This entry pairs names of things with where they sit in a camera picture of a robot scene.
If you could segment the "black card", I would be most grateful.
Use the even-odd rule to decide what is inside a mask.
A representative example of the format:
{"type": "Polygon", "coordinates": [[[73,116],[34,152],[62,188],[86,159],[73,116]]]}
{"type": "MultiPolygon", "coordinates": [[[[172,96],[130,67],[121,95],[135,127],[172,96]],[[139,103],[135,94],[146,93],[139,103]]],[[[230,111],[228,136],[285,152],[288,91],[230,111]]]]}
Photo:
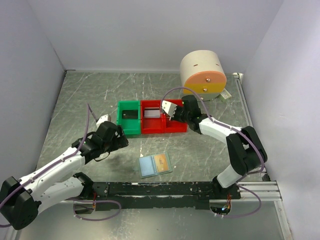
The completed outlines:
{"type": "Polygon", "coordinates": [[[139,118],[139,111],[137,109],[126,109],[122,111],[122,119],[135,120],[139,118]]]}

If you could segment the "right red plastic bin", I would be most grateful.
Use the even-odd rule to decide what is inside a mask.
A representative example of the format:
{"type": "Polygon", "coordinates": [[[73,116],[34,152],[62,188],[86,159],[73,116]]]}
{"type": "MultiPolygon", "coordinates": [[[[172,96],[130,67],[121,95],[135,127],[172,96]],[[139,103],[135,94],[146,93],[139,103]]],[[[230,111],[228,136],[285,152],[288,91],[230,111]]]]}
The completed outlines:
{"type": "Polygon", "coordinates": [[[178,122],[176,120],[170,120],[169,115],[162,114],[163,118],[163,130],[165,134],[169,133],[185,133],[188,129],[188,124],[184,122],[178,122]]]}

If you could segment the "red plastic bin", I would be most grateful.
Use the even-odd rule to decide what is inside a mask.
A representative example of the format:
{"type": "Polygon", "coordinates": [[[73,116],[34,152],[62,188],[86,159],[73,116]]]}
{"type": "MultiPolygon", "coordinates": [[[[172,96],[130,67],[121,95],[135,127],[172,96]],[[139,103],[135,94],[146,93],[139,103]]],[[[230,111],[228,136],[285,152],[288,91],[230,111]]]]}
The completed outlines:
{"type": "Polygon", "coordinates": [[[178,122],[176,120],[170,120],[169,115],[162,114],[163,118],[163,130],[165,134],[169,133],[185,133],[188,129],[188,124],[184,122],[178,122]]]}
{"type": "Polygon", "coordinates": [[[163,115],[160,118],[144,118],[145,108],[161,108],[160,100],[140,101],[140,130],[142,135],[164,134],[163,115]]]}

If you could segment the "beige cylindrical drawer cabinet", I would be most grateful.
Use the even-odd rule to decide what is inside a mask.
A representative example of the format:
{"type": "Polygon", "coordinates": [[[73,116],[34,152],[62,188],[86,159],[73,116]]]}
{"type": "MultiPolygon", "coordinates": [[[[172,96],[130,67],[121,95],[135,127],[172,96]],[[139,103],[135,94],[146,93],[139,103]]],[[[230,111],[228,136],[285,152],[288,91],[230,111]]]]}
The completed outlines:
{"type": "Polygon", "coordinates": [[[211,50],[195,50],[180,63],[180,79],[185,95],[196,92],[203,101],[211,100],[225,89],[227,77],[218,55],[211,50]]]}

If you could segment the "green plastic bin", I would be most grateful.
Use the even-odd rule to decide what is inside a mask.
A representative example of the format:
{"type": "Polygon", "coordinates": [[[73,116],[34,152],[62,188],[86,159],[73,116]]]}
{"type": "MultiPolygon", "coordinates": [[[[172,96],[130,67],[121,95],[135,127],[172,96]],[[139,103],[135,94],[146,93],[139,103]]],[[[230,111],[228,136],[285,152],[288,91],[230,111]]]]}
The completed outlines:
{"type": "Polygon", "coordinates": [[[117,104],[116,124],[127,136],[141,134],[141,109],[138,100],[122,100],[117,104]]]}

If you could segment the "small white tag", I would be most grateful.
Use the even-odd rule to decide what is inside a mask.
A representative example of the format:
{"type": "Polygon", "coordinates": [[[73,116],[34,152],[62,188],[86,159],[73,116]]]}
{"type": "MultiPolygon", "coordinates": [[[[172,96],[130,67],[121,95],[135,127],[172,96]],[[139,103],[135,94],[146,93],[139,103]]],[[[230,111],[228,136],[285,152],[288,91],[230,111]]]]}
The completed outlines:
{"type": "Polygon", "coordinates": [[[223,100],[227,100],[230,99],[232,97],[232,95],[226,90],[224,89],[221,93],[220,96],[223,100]]]}

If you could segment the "mint green card holder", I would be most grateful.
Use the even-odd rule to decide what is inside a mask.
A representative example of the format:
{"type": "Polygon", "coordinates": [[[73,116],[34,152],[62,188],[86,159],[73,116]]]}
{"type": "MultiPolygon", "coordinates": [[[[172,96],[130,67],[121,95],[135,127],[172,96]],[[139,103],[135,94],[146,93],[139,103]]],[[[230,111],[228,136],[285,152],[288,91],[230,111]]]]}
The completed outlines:
{"type": "Polygon", "coordinates": [[[158,154],[143,156],[143,157],[140,157],[138,160],[139,173],[143,179],[158,176],[158,175],[168,174],[173,171],[169,154],[167,152],[163,152],[163,153],[159,153],[159,154],[166,155],[166,159],[167,159],[168,166],[169,166],[169,171],[157,173],[155,161],[154,161],[154,155],[158,155],[158,154]]]}

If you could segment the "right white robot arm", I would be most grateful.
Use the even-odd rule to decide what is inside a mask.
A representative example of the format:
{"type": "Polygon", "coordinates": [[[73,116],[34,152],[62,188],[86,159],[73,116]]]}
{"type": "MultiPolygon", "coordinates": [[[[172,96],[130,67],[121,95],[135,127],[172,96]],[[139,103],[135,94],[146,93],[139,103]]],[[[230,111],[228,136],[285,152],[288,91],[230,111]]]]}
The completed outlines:
{"type": "Polygon", "coordinates": [[[252,126],[235,127],[202,113],[194,95],[184,96],[182,106],[174,108],[171,118],[187,123],[192,131],[226,145],[230,164],[212,180],[212,193],[216,198],[223,199],[229,194],[230,186],[253,170],[264,169],[268,160],[267,153],[252,126]]]}

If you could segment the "middle red plastic bin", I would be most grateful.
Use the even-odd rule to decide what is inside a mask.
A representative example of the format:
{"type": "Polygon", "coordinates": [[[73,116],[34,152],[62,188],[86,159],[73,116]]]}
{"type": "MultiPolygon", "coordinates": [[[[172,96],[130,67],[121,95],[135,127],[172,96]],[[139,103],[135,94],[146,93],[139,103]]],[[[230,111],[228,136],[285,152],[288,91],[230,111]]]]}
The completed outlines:
{"type": "Polygon", "coordinates": [[[142,135],[164,134],[163,115],[160,118],[144,118],[145,108],[161,108],[160,100],[140,101],[140,130],[142,135]]]}

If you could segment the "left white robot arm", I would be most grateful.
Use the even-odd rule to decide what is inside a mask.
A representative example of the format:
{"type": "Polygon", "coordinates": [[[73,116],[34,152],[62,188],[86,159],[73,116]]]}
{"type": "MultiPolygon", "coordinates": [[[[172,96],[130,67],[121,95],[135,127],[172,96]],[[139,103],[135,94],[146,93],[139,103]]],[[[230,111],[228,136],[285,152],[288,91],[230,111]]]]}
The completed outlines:
{"type": "Polygon", "coordinates": [[[0,188],[0,213],[9,227],[21,230],[61,201],[89,199],[94,195],[94,182],[78,169],[128,144],[121,125],[108,120],[99,123],[96,131],[77,139],[61,156],[40,169],[20,179],[7,178],[0,188]]]}

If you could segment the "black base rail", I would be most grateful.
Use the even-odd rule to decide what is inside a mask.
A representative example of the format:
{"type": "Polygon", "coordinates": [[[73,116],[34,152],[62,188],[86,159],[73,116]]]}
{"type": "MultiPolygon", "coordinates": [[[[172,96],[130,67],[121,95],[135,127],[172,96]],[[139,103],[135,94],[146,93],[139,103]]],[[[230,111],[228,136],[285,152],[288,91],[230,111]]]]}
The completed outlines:
{"type": "Polygon", "coordinates": [[[210,201],[226,201],[227,197],[239,200],[239,188],[233,184],[222,188],[215,181],[185,182],[91,182],[77,200],[97,201],[97,211],[117,209],[195,208],[209,210],[210,201]]]}

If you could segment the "white magnetic stripe card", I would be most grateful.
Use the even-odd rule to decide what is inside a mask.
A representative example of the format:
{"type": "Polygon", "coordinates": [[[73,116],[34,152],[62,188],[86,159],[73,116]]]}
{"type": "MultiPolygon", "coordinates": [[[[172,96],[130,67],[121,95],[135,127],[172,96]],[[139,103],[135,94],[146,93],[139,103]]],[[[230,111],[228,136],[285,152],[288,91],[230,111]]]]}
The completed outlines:
{"type": "Polygon", "coordinates": [[[158,119],[161,117],[161,110],[157,107],[146,107],[143,112],[143,117],[147,119],[158,119]]]}

